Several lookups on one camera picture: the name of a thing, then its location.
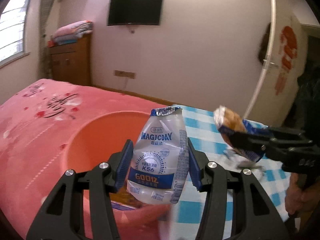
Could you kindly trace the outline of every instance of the folded blanket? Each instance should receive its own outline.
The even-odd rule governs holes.
[[[59,41],[57,42],[58,45],[68,44],[68,43],[75,43],[77,40],[66,40],[66,41]]]
[[[53,38],[53,41],[55,43],[59,43],[61,41],[67,41],[67,40],[77,40],[78,37],[73,33],[73,34],[67,34],[63,36],[58,36],[56,38]]]
[[[91,33],[93,29],[93,22],[80,21],[63,26],[55,31],[53,38],[74,34],[76,38],[82,38],[83,34]]]

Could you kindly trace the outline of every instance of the pink blanket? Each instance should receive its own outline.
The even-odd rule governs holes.
[[[61,177],[70,138],[97,116],[150,113],[162,105],[93,87],[41,79],[0,106],[0,208],[23,237]]]
[[[91,21],[80,21],[63,26],[56,30],[52,35],[53,38],[73,34],[76,38],[81,38],[83,34],[91,33],[93,23]]]

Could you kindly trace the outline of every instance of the red character decoration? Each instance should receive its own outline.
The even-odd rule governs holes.
[[[292,60],[297,57],[297,39],[291,27],[285,26],[282,29],[280,42],[279,54],[282,54],[283,51],[284,55],[281,59],[281,70],[275,86],[276,95],[283,91],[288,73],[292,69]]]

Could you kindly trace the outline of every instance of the human hand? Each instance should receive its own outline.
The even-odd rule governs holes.
[[[292,215],[296,211],[311,211],[320,200],[320,181],[302,191],[298,185],[298,174],[292,173],[285,197],[285,209]]]

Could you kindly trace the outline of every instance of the wall-mounted tv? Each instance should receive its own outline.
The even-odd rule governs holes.
[[[111,0],[108,26],[159,25],[162,0]]]

